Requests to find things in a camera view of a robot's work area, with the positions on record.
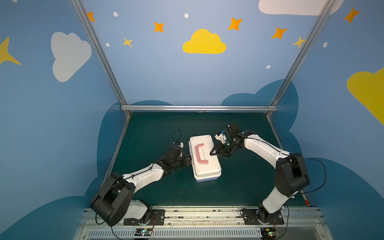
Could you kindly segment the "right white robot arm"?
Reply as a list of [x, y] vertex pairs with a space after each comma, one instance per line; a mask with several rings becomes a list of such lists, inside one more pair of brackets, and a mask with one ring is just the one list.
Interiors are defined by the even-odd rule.
[[210, 155], [230, 157], [236, 149], [245, 148], [256, 153], [275, 169], [275, 186], [259, 204], [257, 212], [257, 218], [262, 224], [272, 221], [283, 205], [311, 182], [301, 154], [284, 151], [262, 139], [254, 131], [242, 131], [236, 123], [232, 123], [218, 132], [215, 139], [219, 142], [214, 144]]

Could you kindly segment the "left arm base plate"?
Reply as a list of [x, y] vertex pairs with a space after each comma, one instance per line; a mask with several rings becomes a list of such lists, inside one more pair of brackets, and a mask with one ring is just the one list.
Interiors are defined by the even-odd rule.
[[147, 211], [141, 219], [124, 219], [124, 226], [163, 226], [165, 210], [155, 209]]

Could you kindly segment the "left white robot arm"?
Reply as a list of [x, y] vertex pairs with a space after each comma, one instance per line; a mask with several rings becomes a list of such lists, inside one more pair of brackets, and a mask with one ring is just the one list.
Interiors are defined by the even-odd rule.
[[148, 224], [152, 207], [143, 200], [134, 201], [134, 194], [191, 163], [192, 157], [183, 151], [181, 144], [172, 143], [165, 154], [149, 166], [130, 174], [112, 173], [91, 201], [95, 217], [110, 227], [125, 219], [139, 225]]

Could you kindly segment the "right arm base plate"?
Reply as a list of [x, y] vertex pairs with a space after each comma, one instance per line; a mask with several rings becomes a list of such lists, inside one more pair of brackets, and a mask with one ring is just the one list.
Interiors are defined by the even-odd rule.
[[244, 219], [245, 225], [283, 225], [285, 222], [281, 211], [270, 214], [264, 209], [240, 209], [240, 214]]

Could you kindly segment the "white blue tool box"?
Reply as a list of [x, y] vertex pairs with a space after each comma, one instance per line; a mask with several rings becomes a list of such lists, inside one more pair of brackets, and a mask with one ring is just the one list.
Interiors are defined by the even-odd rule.
[[217, 156], [211, 156], [214, 148], [212, 136], [194, 136], [189, 140], [194, 178], [197, 183], [217, 180], [222, 168]]

